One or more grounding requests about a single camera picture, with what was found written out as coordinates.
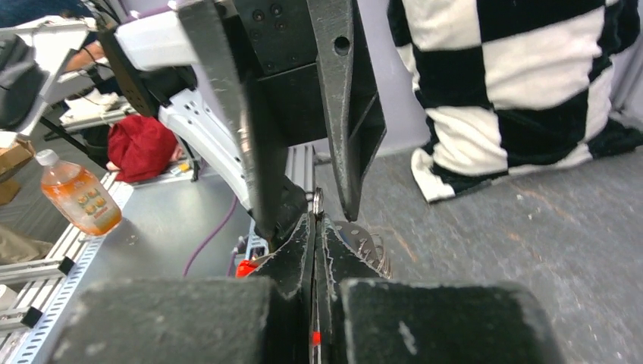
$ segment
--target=checkered pillow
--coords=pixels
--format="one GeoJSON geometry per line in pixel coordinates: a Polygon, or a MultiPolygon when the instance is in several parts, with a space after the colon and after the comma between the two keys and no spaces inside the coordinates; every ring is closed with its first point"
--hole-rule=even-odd
{"type": "Polygon", "coordinates": [[[411,161],[427,201],[643,145],[640,131],[608,119],[610,56],[638,35],[630,13],[628,37],[619,33],[623,5],[391,0],[394,42],[431,130],[411,161]]]}

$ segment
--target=screw hole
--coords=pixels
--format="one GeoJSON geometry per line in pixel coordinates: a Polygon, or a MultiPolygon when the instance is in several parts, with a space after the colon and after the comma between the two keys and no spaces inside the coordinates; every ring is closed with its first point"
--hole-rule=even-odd
{"type": "Polygon", "coordinates": [[[335,38],[335,53],[340,56],[348,55],[350,50],[350,41],[345,36],[339,36],[335,38]]]}

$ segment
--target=wire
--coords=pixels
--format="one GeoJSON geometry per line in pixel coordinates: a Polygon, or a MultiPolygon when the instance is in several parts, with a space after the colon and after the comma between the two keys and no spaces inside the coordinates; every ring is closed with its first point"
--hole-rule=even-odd
{"type": "Polygon", "coordinates": [[[230,209],[228,209],[227,214],[225,214],[225,217],[223,217],[223,220],[215,227],[215,229],[208,235],[204,241],[199,244],[196,249],[192,252],[192,255],[190,255],[190,258],[187,260],[187,264],[185,265],[185,268],[183,269],[183,276],[187,276],[187,272],[190,270],[190,266],[192,266],[192,263],[194,262],[194,259],[199,255],[201,250],[205,248],[205,246],[208,245],[210,240],[214,239],[215,236],[221,231],[221,229],[227,224],[228,221],[230,221],[230,218],[232,217],[232,213],[234,212],[234,209],[237,207],[237,203],[239,202],[239,199],[237,196],[233,197],[232,203],[230,204],[230,209]]]}

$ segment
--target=orange juice bottle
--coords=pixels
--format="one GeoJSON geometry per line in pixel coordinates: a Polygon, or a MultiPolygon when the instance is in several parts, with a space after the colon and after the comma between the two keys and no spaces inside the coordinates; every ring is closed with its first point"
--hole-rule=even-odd
{"type": "Polygon", "coordinates": [[[121,209],[83,166],[61,161],[51,149],[36,154],[36,160],[45,168],[40,180],[42,193],[82,232],[107,234],[121,222],[121,209]]]}

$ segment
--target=metal rack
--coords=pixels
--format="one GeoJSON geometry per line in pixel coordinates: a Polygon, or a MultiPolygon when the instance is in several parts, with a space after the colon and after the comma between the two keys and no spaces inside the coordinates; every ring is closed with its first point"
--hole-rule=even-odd
{"type": "MultiPolygon", "coordinates": [[[[101,183],[123,208],[133,191],[132,186],[116,182],[116,174],[105,175],[101,183]]],[[[33,308],[42,313],[42,318],[25,332],[14,331],[0,337],[0,362],[25,364],[42,357],[41,350],[48,355],[55,344],[54,338],[62,329],[57,325],[69,313],[67,304],[78,288],[89,263],[94,259],[104,237],[88,237],[72,224],[47,255],[47,259],[67,257],[76,262],[66,278],[36,279],[27,283],[20,291],[11,309],[33,308]]]]}

